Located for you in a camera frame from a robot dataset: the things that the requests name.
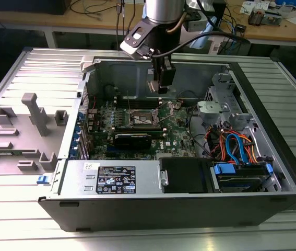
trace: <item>wooden table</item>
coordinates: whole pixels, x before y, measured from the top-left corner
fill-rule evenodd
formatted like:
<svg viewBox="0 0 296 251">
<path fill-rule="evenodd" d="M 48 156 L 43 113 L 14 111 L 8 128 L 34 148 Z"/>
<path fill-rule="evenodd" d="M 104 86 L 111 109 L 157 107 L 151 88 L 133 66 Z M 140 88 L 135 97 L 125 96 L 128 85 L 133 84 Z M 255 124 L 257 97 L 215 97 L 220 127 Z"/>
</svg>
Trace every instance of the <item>wooden table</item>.
<svg viewBox="0 0 296 251">
<path fill-rule="evenodd" d="M 103 3 L 101 0 L 86 0 L 86 5 Z M 245 37 L 251 43 L 259 44 L 276 44 L 296 46 L 296 25 L 283 20 L 280 26 L 261 25 L 251 26 L 247 24 L 248 15 L 240 14 L 240 5 L 243 0 L 228 0 L 228 6 L 231 15 L 239 24 L 246 25 L 247 29 Z M 115 0 L 108 3 L 93 7 L 91 10 L 97 11 L 115 5 Z M 74 9 L 82 12 L 82 4 L 77 3 Z M 131 25 L 133 28 L 140 20 L 143 5 L 136 5 L 136 15 Z M 125 27 L 128 26 L 129 20 L 133 14 L 133 5 L 125 5 Z M 70 9 L 62 15 L 34 14 L 34 13 L 16 13 L 16 12 L 0 12 L 0 22 L 9 29 L 25 29 L 43 31 L 50 48 L 56 48 L 56 41 L 53 36 L 54 31 L 61 32 L 77 32 L 77 33 L 99 33 L 99 34 L 115 34 L 116 11 L 115 8 L 102 12 L 102 20 L 96 20 L 84 14 L 78 14 Z M 120 18 L 119 33 L 122 33 L 122 20 Z M 222 22 L 221 29 L 229 31 L 227 24 Z"/>
<path fill-rule="evenodd" d="M 94 5 L 104 3 L 102 0 L 85 0 L 85 4 Z M 111 6 L 115 6 L 116 1 L 111 0 L 102 6 L 92 7 L 89 10 L 98 11 Z M 84 12 L 82 3 L 74 5 L 74 10 Z M 136 15 L 131 25 L 133 28 L 142 17 L 143 5 L 136 5 Z M 125 30 L 134 13 L 132 4 L 125 5 Z M 97 34 L 115 34 L 116 10 L 111 8 L 101 12 L 102 20 L 96 20 L 84 14 L 78 14 L 70 9 L 64 15 L 50 15 L 39 13 L 19 13 L 19 12 L 0 12 L 0 22 L 8 29 L 38 30 L 43 31 L 49 48 L 56 48 L 54 31 L 76 32 L 76 33 L 97 33 Z M 119 23 L 119 34 L 122 34 L 122 19 Z"/>
<path fill-rule="evenodd" d="M 283 19 L 280 26 L 260 25 L 252 26 L 247 23 L 249 15 L 240 14 L 243 0 L 228 0 L 231 16 L 238 24 L 246 26 L 245 38 L 251 43 L 276 44 L 296 46 L 296 25 Z M 221 29 L 229 32 L 226 22 L 222 22 Z"/>
</svg>

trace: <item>table leg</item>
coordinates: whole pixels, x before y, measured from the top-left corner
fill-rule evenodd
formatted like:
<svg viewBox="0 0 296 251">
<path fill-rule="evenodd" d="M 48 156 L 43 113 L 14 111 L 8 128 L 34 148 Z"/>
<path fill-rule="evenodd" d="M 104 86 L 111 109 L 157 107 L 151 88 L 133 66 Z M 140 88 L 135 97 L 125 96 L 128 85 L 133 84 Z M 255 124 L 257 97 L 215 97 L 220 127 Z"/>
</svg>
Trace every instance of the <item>table leg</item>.
<svg viewBox="0 0 296 251">
<path fill-rule="evenodd" d="M 55 39 L 55 35 L 51 29 L 44 30 L 44 36 L 47 40 L 47 44 L 49 48 L 57 48 L 57 42 Z"/>
</svg>

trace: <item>power supply label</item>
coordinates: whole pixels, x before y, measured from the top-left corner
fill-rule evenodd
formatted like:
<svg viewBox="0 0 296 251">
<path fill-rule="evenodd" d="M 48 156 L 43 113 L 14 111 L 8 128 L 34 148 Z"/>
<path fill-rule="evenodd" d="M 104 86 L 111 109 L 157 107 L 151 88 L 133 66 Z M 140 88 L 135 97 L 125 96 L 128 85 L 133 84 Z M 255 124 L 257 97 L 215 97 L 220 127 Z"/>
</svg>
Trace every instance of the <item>power supply label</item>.
<svg viewBox="0 0 296 251">
<path fill-rule="evenodd" d="M 100 195 L 136 193 L 135 166 L 100 166 L 96 191 Z"/>
</svg>

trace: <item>motherboard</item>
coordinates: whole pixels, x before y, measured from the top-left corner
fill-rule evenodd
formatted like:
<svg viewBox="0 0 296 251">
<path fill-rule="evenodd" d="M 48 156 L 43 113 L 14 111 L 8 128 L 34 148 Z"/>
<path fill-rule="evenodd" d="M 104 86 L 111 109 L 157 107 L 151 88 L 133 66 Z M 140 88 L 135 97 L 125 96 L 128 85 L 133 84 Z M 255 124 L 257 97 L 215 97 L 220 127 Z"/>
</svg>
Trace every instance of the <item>motherboard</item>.
<svg viewBox="0 0 296 251">
<path fill-rule="evenodd" d="M 176 101 L 105 101 L 88 113 L 90 159 L 195 157 L 186 107 Z"/>
</svg>

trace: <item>blue latch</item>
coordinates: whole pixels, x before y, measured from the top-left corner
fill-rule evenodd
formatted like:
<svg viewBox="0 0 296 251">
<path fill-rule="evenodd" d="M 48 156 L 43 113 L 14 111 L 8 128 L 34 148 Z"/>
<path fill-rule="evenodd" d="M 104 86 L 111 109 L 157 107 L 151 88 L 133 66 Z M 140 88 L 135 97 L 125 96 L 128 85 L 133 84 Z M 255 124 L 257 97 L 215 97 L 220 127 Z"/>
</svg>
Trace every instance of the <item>blue latch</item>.
<svg viewBox="0 0 296 251">
<path fill-rule="evenodd" d="M 266 168 L 267 168 L 269 174 L 272 174 L 274 172 L 271 164 L 266 164 Z"/>
<path fill-rule="evenodd" d="M 71 147 L 75 147 L 77 145 L 78 145 L 77 141 L 71 141 Z"/>
<path fill-rule="evenodd" d="M 74 140 L 79 139 L 79 135 L 78 135 L 77 133 L 74 133 L 74 134 L 73 134 L 73 139 L 74 139 Z"/>
<path fill-rule="evenodd" d="M 69 150 L 69 154 L 76 155 L 77 154 L 77 150 L 76 149 L 70 149 Z"/>
<path fill-rule="evenodd" d="M 75 132 L 80 132 L 80 127 L 79 126 L 75 126 Z"/>
<path fill-rule="evenodd" d="M 84 119 L 84 114 L 82 112 L 78 112 L 78 119 Z"/>
<path fill-rule="evenodd" d="M 40 175 L 38 180 L 37 180 L 38 185 L 46 185 L 49 184 L 48 182 L 48 176 L 46 175 Z"/>
<path fill-rule="evenodd" d="M 215 174 L 235 174 L 236 170 L 232 164 L 220 163 L 214 166 Z"/>
</svg>

